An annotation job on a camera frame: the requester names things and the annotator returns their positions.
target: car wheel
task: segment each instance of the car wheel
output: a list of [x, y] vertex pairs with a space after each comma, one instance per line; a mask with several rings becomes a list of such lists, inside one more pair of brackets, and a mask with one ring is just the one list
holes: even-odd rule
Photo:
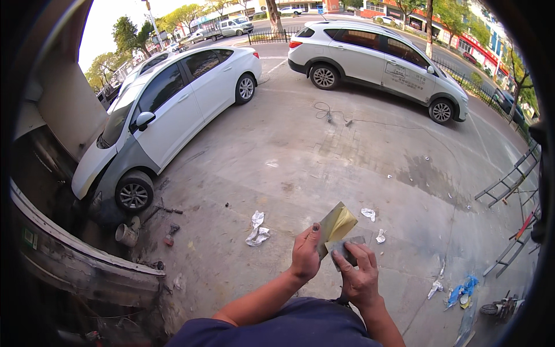
[[235, 102], [239, 105], [249, 102], [254, 95], [254, 78], [244, 73], [239, 77], [235, 87]]
[[310, 70], [310, 80], [323, 90], [332, 90], [337, 87], [339, 79], [339, 72], [329, 65], [315, 65]]
[[436, 123], [444, 124], [453, 118], [455, 113], [455, 108], [453, 103], [447, 99], [439, 98], [435, 99], [428, 107], [430, 117]]
[[115, 189], [115, 202], [126, 212], [139, 212], [154, 198], [152, 180], [142, 171], [133, 170], [122, 177]]

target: navy blue shirt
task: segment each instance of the navy blue shirt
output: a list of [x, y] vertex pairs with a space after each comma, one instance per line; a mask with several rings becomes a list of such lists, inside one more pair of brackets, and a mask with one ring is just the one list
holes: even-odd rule
[[351, 309], [316, 298], [288, 301], [267, 321], [235, 327], [209, 318], [191, 319], [166, 347], [264, 346], [379, 347], [371, 340], [364, 323]]

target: sky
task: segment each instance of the sky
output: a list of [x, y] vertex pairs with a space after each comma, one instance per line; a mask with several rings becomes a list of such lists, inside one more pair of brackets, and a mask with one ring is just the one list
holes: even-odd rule
[[[165, 16], [178, 7], [203, 0], [149, 0], [150, 10], [155, 18]], [[145, 2], [141, 0], [94, 0], [85, 24], [79, 66], [86, 72], [96, 56], [115, 52], [117, 49], [112, 29], [121, 16], [128, 16], [140, 30], [148, 14]]]

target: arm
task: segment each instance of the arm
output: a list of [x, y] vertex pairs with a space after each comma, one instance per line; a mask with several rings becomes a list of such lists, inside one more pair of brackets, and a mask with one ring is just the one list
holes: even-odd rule
[[314, 227], [316, 231], [310, 226], [295, 238], [293, 261], [286, 271], [254, 292], [227, 304], [212, 318], [240, 326], [260, 323], [275, 315], [320, 269], [316, 251], [320, 240], [320, 224], [315, 223]]
[[355, 256], [359, 269], [355, 270], [339, 252], [333, 252], [343, 277], [342, 295], [359, 309], [370, 337], [384, 347], [405, 347], [403, 337], [378, 293], [376, 255], [366, 245], [345, 243], [345, 248]]

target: hand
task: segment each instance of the hand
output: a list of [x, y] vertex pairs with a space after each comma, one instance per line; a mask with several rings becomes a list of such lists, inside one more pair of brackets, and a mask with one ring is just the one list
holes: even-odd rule
[[313, 225], [306, 228], [295, 238], [293, 245], [293, 262], [291, 263], [291, 273], [303, 281], [309, 281], [320, 269], [320, 256], [316, 247], [320, 240], [320, 223], [314, 223], [316, 231], [312, 230]]
[[342, 295], [348, 298], [360, 311], [369, 309], [380, 302], [378, 294], [378, 268], [376, 255], [366, 245], [345, 243], [345, 248], [356, 258], [359, 269], [349, 264], [334, 250], [332, 257], [341, 269], [343, 277]]

